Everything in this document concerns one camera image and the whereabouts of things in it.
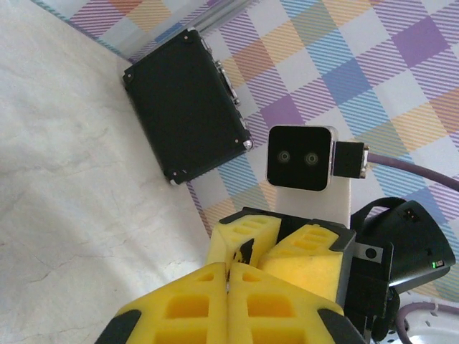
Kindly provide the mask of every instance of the depth camera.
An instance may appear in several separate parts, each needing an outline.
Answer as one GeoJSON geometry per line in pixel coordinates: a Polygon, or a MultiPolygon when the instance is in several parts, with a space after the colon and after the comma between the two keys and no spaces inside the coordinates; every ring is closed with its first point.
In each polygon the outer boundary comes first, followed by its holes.
{"type": "Polygon", "coordinates": [[[268,138],[267,180],[274,186],[324,190],[331,177],[333,128],[278,125],[268,138]]]}

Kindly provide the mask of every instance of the black case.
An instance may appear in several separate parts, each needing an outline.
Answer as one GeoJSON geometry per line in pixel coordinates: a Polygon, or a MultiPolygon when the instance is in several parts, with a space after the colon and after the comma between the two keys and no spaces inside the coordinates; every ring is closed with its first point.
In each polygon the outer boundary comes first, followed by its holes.
{"type": "Polygon", "coordinates": [[[180,184],[252,147],[239,100],[196,30],[185,30],[123,76],[165,177],[180,184]]]}

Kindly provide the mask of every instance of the checkered tablecloth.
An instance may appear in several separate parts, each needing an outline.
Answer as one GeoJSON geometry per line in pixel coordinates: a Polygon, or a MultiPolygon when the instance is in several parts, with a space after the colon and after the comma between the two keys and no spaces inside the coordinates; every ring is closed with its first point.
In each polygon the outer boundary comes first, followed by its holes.
{"type": "MultiPolygon", "coordinates": [[[[215,3],[36,2],[131,60],[215,3]]],[[[209,230],[243,206],[273,209],[265,157],[276,124],[332,125],[342,140],[459,179],[459,1],[261,0],[207,41],[255,139],[255,149],[189,183],[209,230]]],[[[419,201],[459,258],[453,191],[372,166],[365,181],[353,182],[352,196],[353,210],[383,196],[419,201]]],[[[459,301],[459,267],[418,291],[459,301]]]]}

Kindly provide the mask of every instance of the yellow foam gripper pad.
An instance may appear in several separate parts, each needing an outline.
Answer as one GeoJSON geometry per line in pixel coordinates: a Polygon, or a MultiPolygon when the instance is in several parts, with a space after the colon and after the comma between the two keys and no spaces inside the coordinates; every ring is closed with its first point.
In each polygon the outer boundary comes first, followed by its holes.
{"type": "Polygon", "coordinates": [[[96,344],[226,342],[226,267],[215,263],[121,308],[96,344]]]}
{"type": "Polygon", "coordinates": [[[264,254],[258,268],[297,287],[344,304],[355,233],[314,220],[264,254]]]}
{"type": "Polygon", "coordinates": [[[210,239],[207,264],[233,262],[257,266],[262,254],[274,247],[281,219],[266,215],[245,215],[229,224],[215,225],[210,239]]]}
{"type": "Polygon", "coordinates": [[[228,344],[339,343],[318,313],[344,318],[335,302],[247,264],[234,263],[229,280],[228,344]]]}

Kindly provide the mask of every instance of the purple cable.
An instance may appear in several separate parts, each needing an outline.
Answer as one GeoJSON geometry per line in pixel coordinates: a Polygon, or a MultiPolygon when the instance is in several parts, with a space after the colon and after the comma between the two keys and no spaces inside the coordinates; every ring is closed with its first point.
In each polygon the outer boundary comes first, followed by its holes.
{"type": "Polygon", "coordinates": [[[379,165],[385,165],[393,168],[398,168],[406,172],[417,174],[418,176],[430,179],[440,183],[452,190],[459,192],[459,181],[451,177],[447,177],[444,174],[430,170],[429,168],[421,167],[412,163],[407,163],[399,159],[390,158],[388,156],[381,156],[379,154],[369,153],[368,154],[369,163],[378,163],[379,165]]]}
{"type": "MultiPolygon", "coordinates": [[[[435,310],[435,303],[415,302],[399,309],[397,318],[395,319],[395,326],[397,328],[397,334],[399,335],[402,344],[413,344],[410,340],[410,337],[408,337],[407,331],[404,328],[404,320],[408,314],[416,310],[435,310]]],[[[457,307],[438,305],[437,311],[459,316],[459,308],[457,307]]]]}

